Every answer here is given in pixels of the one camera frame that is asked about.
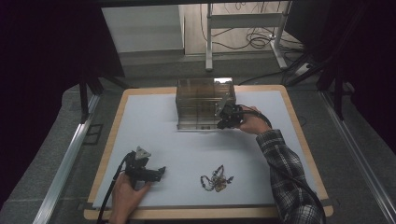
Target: white board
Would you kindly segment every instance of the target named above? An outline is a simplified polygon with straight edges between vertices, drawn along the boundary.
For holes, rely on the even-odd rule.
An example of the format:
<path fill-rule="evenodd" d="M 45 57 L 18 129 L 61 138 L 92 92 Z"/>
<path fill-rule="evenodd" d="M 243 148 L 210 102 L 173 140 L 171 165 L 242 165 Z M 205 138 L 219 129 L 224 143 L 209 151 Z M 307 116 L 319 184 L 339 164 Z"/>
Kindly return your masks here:
<path fill-rule="evenodd" d="M 240 130 L 179 132 L 174 94 L 131 95 L 125 106 L 104 180 L 93 207 L 100 207 L 123 157 L 138 146 L 151 153 L 147 168 L 166 166 L 161 182 L 152 185 L 141 202 L 151 206 L 246 206 L 274 204 L 268 164 L 255 135 Z M 240 105 L 257 106 L 280 129 L 287 145 L 300 157 L 308 185 L 316 191 L 304 153 L 280 91 L 236 93 Z M 220 165 L 232 184 L 221 192 L 206 191 L 201 175 L 209 178 Z"/>

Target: gray floor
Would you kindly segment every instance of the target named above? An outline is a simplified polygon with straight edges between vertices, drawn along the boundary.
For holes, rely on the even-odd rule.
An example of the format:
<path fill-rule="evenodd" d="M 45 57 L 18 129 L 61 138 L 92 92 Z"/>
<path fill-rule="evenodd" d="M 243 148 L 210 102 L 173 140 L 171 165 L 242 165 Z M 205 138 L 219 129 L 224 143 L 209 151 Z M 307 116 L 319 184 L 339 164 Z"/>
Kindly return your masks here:
<path fill-rule="evenodd" d="M 203 56 L 184 57 L 177 53 L 121 55 L 126 74 L 122 80 L 141 88 L 175 86 L 180 77 L 233 77 L 234 83 L 238 84 L 251 77 L 278 71 L 272 53 L 218 55 L 215 57 L 212 73 L 205 71 L 203 59 Z M 328 223 L 388 223 L 315 89 L 317 78 L 311 77 L 295 87 L 288 88 L 288 93 L 334 208 L 334 214 L 328 218 Z M 274 75 L 257 78 L 247 84 L 279 84 L 280 80 L 280 75 Z M 105 92 L 92 121 L 93 129 L 102 127 L 101 134 L 97 139 L 95 135 L 85 138 L 85 144 L 80 149 L 49 223 L 94 223 L 84 219 L 83 209 L 122 95 L 120 87 L 104 79 L 101 81 L 105 86 Z M 64 93 L 59 116 L 35 160 L 1 210 L 0 223 L 32 223 L 35 219 L 78 126 L 78 97 L 78 87 Z M 394 202 L 395 155 L 356 111 L 347 96 L 344 97 L 343 108 L 348 128 Z M 258 219 L 195 222 L 267 223 Z"/>

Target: wooden frame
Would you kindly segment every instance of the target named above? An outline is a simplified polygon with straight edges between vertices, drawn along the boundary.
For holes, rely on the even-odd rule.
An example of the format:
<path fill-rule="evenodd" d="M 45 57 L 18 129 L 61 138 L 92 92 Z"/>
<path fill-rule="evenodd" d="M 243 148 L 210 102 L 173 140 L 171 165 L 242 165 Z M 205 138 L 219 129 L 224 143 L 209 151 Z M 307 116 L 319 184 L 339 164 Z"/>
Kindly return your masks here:
<path fill-rule="evenodd" d="M 309 146 L 305 140 L 303 130 L 294 112 L 290 98 L 286 89 L 280 85 L 255 85 L 255 86 L 235 86 L 235 91 L 280 91 L 285 102 L 286 108 L 288 109 L 291 122 L 297 133 L 300 145 L 303 149 L 306 162 L 315 179 L 315 184 L 318 187 L 318 197 L 324 201 L 329 200 L 329 196 L 326 189 L 323 186 L 323 182 L 320 178 L 318 168 L 312 157 Z M 96 178 L 92 185 L 92 190 L 88 198 L 87 203 L 93 203 L 96 197 L 96 193 L 102 183 L 104 174 L 106 172 L 107 163 L 110 158 L 111 152 L 114 147 L 115 139 L 120 127 L 120 121 L 123 116 L 126 102 L 128 101 L 129 95 L 145 95 L 145 94 L 176 94 L 176 88 L 147 88 L 147 89 L 129 89 L 126 90 L 120 100 L 120 105 L 113 122 L 105 151 L 103 153 Z M 331 205 L 324 206 L 326 216 L 329 217 L 333 213 Z M 105 211 L 103 219 L 108 219 L 111 211 Z M 99 211 L 86 209 L 84 210 L 84 217 L 87 219 L 97 219 Z M 189 218 L 266 218 L 266 217 L 278 217 L 277 210 L 274 206 L 267 207 L 242 207 L 242 208 L 197 208 L 197 209 L 136 209 L 130 216 L 130 219 L 189 219 Z"/>

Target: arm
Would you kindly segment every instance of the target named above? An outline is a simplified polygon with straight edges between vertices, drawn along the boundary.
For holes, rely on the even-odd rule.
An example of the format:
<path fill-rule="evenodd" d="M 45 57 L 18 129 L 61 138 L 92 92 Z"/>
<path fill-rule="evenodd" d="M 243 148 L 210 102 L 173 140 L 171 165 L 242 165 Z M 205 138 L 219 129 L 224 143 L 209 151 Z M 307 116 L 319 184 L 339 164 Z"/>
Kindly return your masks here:
<path fill-rule="evenodd" d="M 142 189 L 134 190 L 131 187 L 130 178 L 125 173 L 121 173 L 117 178 L 112 192 L 112 212 L 110 224 L 125 224 L 128 216 L 136 209 L 149 191 L 151 183 L 147 183 Z"/>
<path fill-rule="evenodd" d="M 286 146 L 280 130 L 271 130 L 263 120 L 253 115 L 244 115 L 238 128 L 257 134 L 256 140 L 265 159 L 276 168 L 271 167 L 271 188 L 281 220 L 284 223 L 320 223 L 323 214 L 312 196 L 277 171 L 306 184 L 300 159 Z"/>

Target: wall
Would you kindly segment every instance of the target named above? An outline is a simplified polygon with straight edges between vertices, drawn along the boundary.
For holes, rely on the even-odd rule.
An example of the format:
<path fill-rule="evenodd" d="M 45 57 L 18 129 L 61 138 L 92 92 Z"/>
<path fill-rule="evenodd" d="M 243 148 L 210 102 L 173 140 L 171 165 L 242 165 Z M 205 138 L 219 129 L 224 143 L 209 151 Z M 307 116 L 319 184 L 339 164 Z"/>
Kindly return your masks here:
<path fill-rule="evenodd" d="M 118 53 L 183 49 L 178 6 L 102 8 Z"/>

